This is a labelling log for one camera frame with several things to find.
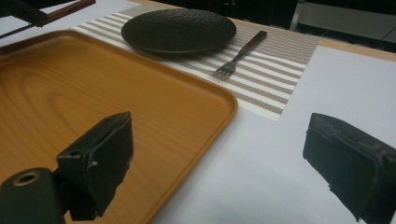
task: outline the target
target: black plate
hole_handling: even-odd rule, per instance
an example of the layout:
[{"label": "black plate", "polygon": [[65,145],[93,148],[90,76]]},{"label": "black plate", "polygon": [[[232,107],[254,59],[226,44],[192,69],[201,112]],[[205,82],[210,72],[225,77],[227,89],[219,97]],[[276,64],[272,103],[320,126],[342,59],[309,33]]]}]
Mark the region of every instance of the black plate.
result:
[{"label": "black plate", "polygon": [[132,47],[162,53],[189,53],[227,44],[235,36],[232,21],[197,9],[152,11],[127,21],[122,38]]}]

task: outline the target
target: orange tray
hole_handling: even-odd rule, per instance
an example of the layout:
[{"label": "orange tray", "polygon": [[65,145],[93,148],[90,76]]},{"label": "orange tray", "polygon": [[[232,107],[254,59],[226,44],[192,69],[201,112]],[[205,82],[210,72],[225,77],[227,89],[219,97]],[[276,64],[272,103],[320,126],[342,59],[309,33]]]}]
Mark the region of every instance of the orange tray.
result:
[{"label": "orange tray", "polygon": [[131,111],[133,162],[95,220],[111,224],[150,222],[237,109],[221,87],[74,31],[0,48],[0,102],[0,182],[56,169],[95,123]]}]

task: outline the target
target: white table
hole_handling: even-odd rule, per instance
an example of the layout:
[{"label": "white table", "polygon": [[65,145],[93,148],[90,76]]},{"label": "white table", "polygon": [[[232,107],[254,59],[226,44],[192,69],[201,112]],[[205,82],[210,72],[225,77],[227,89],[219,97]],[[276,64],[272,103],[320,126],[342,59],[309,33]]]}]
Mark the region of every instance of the white table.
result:
[{"label": "white table", "polygon": [[[2,39],[0,46],[134,6],[97,0],[72,17]],[[0,32],[10,21],[16,19],[0,19]],[[304,160],[305,132],[316,112],[396,147],[395,87],[396,63],[318,46],[279,121],[239,109],[154,223],[356,223]]]}]

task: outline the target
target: placemat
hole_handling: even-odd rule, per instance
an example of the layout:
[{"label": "placemat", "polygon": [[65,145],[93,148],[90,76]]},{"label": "placemat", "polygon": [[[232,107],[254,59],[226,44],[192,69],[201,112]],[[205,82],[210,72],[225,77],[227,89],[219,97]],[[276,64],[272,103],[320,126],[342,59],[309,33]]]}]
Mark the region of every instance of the placemat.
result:
[{"label": "placemat", "polygon": [[[135,16],[160,9],[165,7],[141,5],[72,29],[219,84],[233,92],[241,108],[273,121],[277,121],[285,109],[320,39],[318,36],[235,21],[235,37],[221,49],[184,55],[154,55],[132,49],[120,35],[123,24]],[[260,30],[266,31],[268,36],[238,63],[231,77],[213,76],[216,69],[230,61]]]}]

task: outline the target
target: metal fork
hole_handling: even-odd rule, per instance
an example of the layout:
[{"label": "metal fork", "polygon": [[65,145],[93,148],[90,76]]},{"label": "metal fork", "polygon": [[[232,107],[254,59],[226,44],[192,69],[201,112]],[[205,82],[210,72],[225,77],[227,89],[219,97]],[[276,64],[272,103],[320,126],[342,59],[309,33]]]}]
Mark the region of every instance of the metal fork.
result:
[{"label": "metal fork", "polygon": [[216,70],[216,74],[222,75],[223,77],[229,77],[235,72],[236,63],[248,55],[253,49],[255,49],[264,39],[267,37],[267,32],[259,31],[247,44],[239,50],[238,54],[228,63],[225,63],[222,67]]}]

